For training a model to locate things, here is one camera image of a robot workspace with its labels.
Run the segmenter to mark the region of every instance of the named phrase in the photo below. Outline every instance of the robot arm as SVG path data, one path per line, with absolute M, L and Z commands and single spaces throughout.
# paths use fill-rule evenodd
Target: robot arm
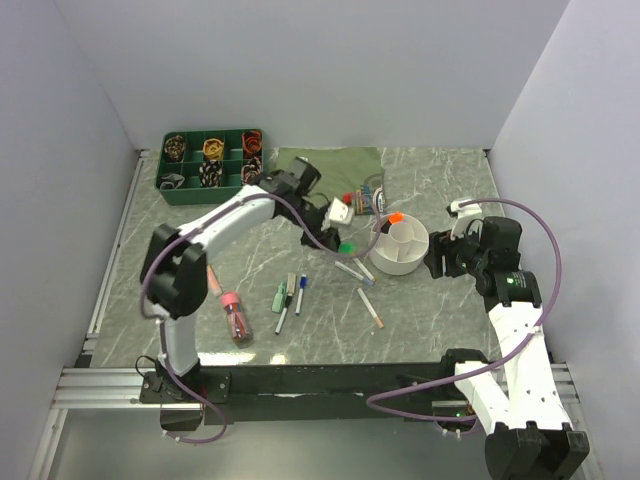
M 153 304 L 154 313 L 170 317 L 164 326 L 166 351 L 158 355 L 162 367 L 166 366 L 164 360 L 168 356 L 175 373 L 179 377 L 187 377 L 185 382 L 190 383 L 191 372 L 194 373 L 191 377 L 197 376 L 195 374 L 199 368 L 199 358 L 195 347 L 196 310 L 207 295 L 206 268 L 211 258 L 251 228 L 278 215 L 298 223 L 298 219 L 273 197 L 292 205 L 323 246 L 338 250 L 340 237 L 333 225 L 350 224 L 353 210 L 337 199 L 321 208 L 308 202 L 304 197 L 320 177 L 320 173 L 306 159 L 298 157 L 288 170 L 258 177 L 254 185 L 243 187 L 235 197 L 203 217 L 177 229 L 161 225 L 154 231 L 140 275 L 141 282 L 163 250 L 180 237 L 197 231 L 195 236 L 181 242 L 160 262 L 148 284 L 146 294 Z M 201 227 L 214 217 L 220 218 L 205 228 Z M 302 235 L 301 243 L 317 247 L 306 232 Z
M 453 202 L 448 209 L 457 217 L 454 227 L 431 234 L 425 263 L 433 278 L 475 278 L 503 357 L 525 344 L 504 365 L 508 397 L 490 372 L 455 382 L 487 433 L 487 468 L 500 480 L 570 478 L 589 453 L 589 442 L 584 432 L 573 431 L 556 390 L 538 325 L 538 284 L 531 272 L 520 269 L 522 228 L 508 218 L 482 218 L 477 205 L 460 207 L 461 203 Z M 486 363 L 475 358 L 461 358 L 454 373 L 483 367 Z

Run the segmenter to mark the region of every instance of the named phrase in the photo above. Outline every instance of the green mat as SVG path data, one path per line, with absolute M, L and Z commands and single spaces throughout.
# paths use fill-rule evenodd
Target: green mat
M 322 178 L 313 193 L 324 193 L 329 200 L 342 199 L 360 186 L 369 185 L 371 191 L 382 185 L 383 170 L 380 154 L 375 147 L 338 148 L 335 150 L 313 148 L 280 148 L 275 168 L 286 169 L 295 157 L 306 157 L 316 167 Z M 324 203 L 321 197 L 310 199 L 314 205 Z

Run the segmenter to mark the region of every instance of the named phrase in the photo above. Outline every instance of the green compartment tray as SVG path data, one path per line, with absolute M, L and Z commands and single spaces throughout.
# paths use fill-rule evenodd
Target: green compartment tray
M 162 139 L 160 162 L 156 173 L 156 189 L 169 205 L 208 205 L 226 202 L 242 188 L 240 172 L 247 161 L 243 159 L 242 134 L 254 130 L 260 132 L 262 136 L 262 131 L 258 128 L 167 133 Z M 164 144 L 169 138 L 176 135 L 181 135 L 186 140 L 184 155 L 181 162 L 170 162 L 167 154 L 164 153 Z M 219 187 L 205 188 L 200 186 L 199 169 L 204 161 L 202 146 L 210 138 L 217 138 L 224 142 L 222 177 Z M 263 160 L 263 152 L 264 140 L 260 155 L 261 161 Z M 185 177 L 185 181 L 180 188 L 174 190 L 160 189 L 160 177 L 167 173 L 177 173 Z

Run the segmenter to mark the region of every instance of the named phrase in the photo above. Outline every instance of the gray marble surface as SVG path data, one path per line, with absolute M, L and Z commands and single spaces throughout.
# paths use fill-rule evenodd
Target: gray marble surface
M 497 195 L 480 149 L 382 148 L 380 153 L 389 211 L 412 215 L 429 231 L 450 228 L 445 207 L 452 200 Z M 138 277 L 151 232 L 162 223 L 179 226 L 211 208 L 167 205 L 154 188 L 157 158 L 152 153 L 142 167 L 92 367 L 130 367 L 138 355 L 157 353 L 157 329 L 138 312 Z M 497 205 L 483 208 L 502 214 Z M 362 248 L 373 223 L 356 217 L 341 236 Z M 276 219 L 210 260 L 223 288 L 240 294 L 255 338 L 238 349 L 218 300 L 209 295 L 196 327 L 204 365 L 426 362 L 438 361 L 453 347 L 477 348 L 489 358 L 499 355 L 471 278 L 432 280 L 424 265 L 393 277 L 366 259 L 377 279 L 374 287 L 365 287 L 367 295 L 385 324 L 378 329 L 355 291 L 361 283 L 335 268 L 327 254 L 300 246 L 300 236 L 299 228 Z M 308 286 L 302 314 L 290 312 L 276 336 L 278 315 L 270 306 L 287 272 L 305 273 Z

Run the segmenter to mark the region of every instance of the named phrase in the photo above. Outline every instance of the round organizer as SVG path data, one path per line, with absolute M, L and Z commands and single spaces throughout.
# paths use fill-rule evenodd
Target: round organizer
M 391 215 L 382 217 L 384 225 Z M 375 228 L 371 239 L 375 237 Z M 429 232 L 424 225 L 410 215 L 389 227 L 389 233 L 381 233 L 378 242 L 369 253 L 373 264 L 389 275 L 406 275 L 413 272 L 429 249 Z

